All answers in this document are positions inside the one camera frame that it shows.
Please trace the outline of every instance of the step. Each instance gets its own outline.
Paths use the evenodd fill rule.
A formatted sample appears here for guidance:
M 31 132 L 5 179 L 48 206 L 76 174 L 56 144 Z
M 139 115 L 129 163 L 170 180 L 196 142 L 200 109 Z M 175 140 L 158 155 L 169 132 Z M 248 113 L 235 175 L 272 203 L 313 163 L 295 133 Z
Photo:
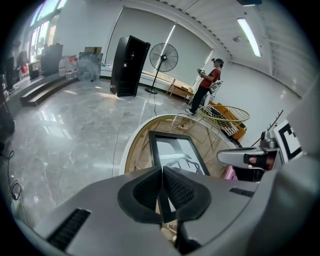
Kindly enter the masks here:
M 25 102 L 23 104 L 23 106 L 25 107 L 36 107 L 39 104 L 41 104 L 42 102 L 44 102 L 47 98 L 49 98 L 51 95 L 53 95 L 54 93 L 56 93 L 57 91 L 61 90 L 62 88 L 75 83 L 79 81 L 78 78 L 74 78 L 71 80 L 62 80 L 56 84 L 51 85 L 49 88 L 44 89 L 43 91 L 41 91 L 39 94 L 37 94 L 36 96 L 34 96 L 33 98 L 31 98 L 30 100 L 28 100 L 27 102 Z
M 53 81 L 48 81 L 38 85 L 37 87 L 33 88 L 32 90 L 28 91 L 26 94 L 20 97 L 21 104 L 24 105 L 27 101 L 32 99 L 34 96 L 38 95 L 41 91 L 49 88 L 50 86 L 59 83 L 62 80 L 66 80 L 65 76 L 59 77 Z

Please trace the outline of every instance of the pink object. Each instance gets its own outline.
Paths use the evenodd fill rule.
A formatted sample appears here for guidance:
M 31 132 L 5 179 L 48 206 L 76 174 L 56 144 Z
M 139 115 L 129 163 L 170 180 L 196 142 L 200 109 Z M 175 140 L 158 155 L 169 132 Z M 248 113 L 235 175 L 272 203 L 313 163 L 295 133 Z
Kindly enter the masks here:
M 235 170 L 232 168 L 232 165 L 229 165 L 226 169 L 226 173 L 223 177 L 224 179 L 226 180 L 235 180 L 237 181 L 238 178 L 237 178 L 237 175 L 236 175 L 236 172 Z

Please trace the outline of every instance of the fan stand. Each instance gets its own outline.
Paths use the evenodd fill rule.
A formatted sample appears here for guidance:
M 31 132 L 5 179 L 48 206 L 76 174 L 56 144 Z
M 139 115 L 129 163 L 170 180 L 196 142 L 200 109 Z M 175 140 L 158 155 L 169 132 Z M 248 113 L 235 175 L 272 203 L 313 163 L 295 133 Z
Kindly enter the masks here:
M 153 84 L 152 84 L 152 87 L 151 88 L 145 88 L 144 90 L 147 91 L 148 93 L 151 93 L 151 94 L 157 94 L 158 92 L 154 89 L 155 87 L 155 82 L 156 82 L 156 79 L 157 79 L 157 76 L 158 76 L 158 72 L 159 72 L 159 69 L 161 67 L 161 64 L 162 62 L 165 62 L 167 60 L 167 56 L 166 55 L 162 55 L 161 57 L 161 60 L 160 60 L 160 64 L 158 66 L 158 69 L 156 70 L 156 74 L 155 74 L 155 77 L 154 77 L 154 80 L 153 80 Z

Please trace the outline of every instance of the vent grille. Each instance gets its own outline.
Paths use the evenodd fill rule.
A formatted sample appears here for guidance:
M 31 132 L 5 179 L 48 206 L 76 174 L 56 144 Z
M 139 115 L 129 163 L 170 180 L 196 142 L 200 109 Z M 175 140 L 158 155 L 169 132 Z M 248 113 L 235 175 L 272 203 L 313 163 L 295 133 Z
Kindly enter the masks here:
M 64 251 L 76 236 L 91 212 L 84 209 L 76 209 L 53 233 L 48 242 L 54 247 Z
M 241 189 L 241 188 L 237 188 L 237 187 L 233 187 L 229 191 L 232 193 L 241 195 L 241 196 L 248 197 L 248 198 L 252 198 L 255 194 L 255 192 L 253 192 L 253 191 L 249 191 L 249 190 L 245 190 L 245 189 Z

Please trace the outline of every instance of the red shirt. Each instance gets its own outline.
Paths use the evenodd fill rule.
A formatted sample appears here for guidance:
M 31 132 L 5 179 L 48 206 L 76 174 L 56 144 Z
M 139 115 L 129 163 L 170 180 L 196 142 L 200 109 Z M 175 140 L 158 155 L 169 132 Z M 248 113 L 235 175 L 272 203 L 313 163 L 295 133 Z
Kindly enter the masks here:
M 217 80 L 220 80 L 220 74 L 221 74 L 221 69 L 219 68 L 215 68 L 214 70 L 212 70 L 210 72 L 210 74 L 208 75 L 209 77 L 213 77 L 212 82 L 207 80 L 207 79 L 203 79 L 202 82 L 200 83 L 200 86 L 204 87 L 204 88 L 210 88 L 210 85 L 214 82 L 216 82 Z

